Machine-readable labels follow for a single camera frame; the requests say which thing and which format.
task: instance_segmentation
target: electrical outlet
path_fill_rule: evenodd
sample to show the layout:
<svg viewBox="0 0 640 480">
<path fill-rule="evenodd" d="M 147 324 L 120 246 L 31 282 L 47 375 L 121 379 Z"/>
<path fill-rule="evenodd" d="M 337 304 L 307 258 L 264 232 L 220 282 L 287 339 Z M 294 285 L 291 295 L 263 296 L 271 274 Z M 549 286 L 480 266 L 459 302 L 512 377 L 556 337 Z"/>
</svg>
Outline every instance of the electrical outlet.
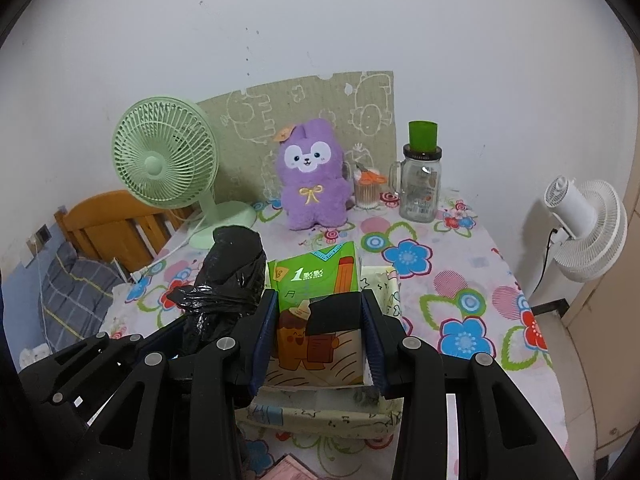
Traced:
<svg viewBox="0 0 640 480">
<path fill-rule="evenodd" d="M 49 228 L 46 225 L 43 225 L 40 229 L 38 229 L 34 234 L 34 236 L 38 239 L 38 241 L 43 246 L 49 240 L 51 240 L 51 233 L 49 232 Z"/>
<path fill-rule="evenodd" d="M 31 256 L 35 257 L 42 250 L 44 244 L 40 241 L 38 235 L 33 235 L 31 238 L 27 238 L 27 247 L 31 252 Z"/>
</svg>

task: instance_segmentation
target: floral tablecloth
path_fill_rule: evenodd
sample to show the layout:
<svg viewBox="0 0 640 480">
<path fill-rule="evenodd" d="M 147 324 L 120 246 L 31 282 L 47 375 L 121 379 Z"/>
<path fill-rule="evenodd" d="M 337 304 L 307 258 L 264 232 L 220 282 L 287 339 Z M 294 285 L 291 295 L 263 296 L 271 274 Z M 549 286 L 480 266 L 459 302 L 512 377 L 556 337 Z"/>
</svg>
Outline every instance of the floral tablecloth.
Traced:
<svg viewBox="0 0 640 480">
<path fill-rule="evenodd" d="M 279 201 L 257 203 L 254 229 L 269 260 L 284 259 L 352 240 L 363 265 L 392 264 L 401 278 L 402 323 L 439 351 L 469 358 L 493 355 L 532 404 L 565 450 L 567 432 L 558 380 L 543 335 L 488 232 L 471 206 L 455 191 L 441 193 L 436 220 L 418 224 L 398 214 L 398 200 L 381 195 L 375 210 L 349 212 L 337 229 L 320 226 L 292 232 Z M 184 240 L 178 232 L 159 256 Z M 112 337 L 149 335 L 180 315 L 167 299 L 174 286 L 192 283 L 205 256 L 185 246 L 155 264 L 138 284 L 115 294 L 102 329 Z M 449 478 L 458 476 L 455 400 L 449 396 Z M 323 478 L 391 478 L 397 436 L 347 440 L 289 434 L 242 426 L 251 460 L 246 478 L 260 478 L 274 462 L 292 453 Z"/>
</svg>

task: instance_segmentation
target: wall socket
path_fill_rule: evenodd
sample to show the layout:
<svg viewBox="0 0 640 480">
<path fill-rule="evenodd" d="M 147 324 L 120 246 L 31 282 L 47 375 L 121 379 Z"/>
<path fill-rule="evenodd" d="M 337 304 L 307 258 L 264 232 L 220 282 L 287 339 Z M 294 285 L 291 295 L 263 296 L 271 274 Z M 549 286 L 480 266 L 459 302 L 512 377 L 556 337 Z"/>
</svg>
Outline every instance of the wall socket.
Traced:
<svg viewBox="0 0 640 480">
<path fill-rule="evenodd" d="M 20 251 L 20 261 L 26 267 L 42 252 L 44 245 L 51 240 L 51 233 L 46 225 L 43 225 L 26 240 L 26 250 Z"/>
</svg>

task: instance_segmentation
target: glass jar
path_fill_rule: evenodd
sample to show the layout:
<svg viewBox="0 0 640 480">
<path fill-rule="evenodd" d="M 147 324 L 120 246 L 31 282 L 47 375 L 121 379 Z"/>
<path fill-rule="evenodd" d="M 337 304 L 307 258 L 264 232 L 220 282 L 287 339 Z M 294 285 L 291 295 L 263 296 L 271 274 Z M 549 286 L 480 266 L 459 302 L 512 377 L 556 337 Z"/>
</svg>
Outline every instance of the glass jar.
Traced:
<svg viewBox="0 0 640 480">
<path fill-rule="evenodd" d="M 400 216 L 412 222 L 433 222 L 438 212 L 442 150 L 436 146 L 432 152 L 417 152 L 405 144 L 403 151 L 404 160 L 393 163 L 389 172 L 389 187 L 400 199 Z"/>
</svg>

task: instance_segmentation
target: purple plush toy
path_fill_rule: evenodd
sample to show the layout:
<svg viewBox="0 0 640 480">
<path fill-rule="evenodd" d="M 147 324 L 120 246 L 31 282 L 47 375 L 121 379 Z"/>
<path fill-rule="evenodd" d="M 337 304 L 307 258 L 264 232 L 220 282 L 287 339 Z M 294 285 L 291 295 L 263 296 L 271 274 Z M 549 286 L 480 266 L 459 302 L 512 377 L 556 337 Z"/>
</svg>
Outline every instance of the purple plush toy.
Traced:
<svg viewBox="0 0 640 480">
<path fill-rule="evenodd" d="M 331 124 L 312 119 L 284 131 L 278 134 L 285 140 L 276 172 L 283 184 L 280 199 L 289 215 L 289 229 L 308 229 L 316 223 L 340 227 L 347 221 L 351 186 L 342 177 L 344 153 Z"/>
</svg>

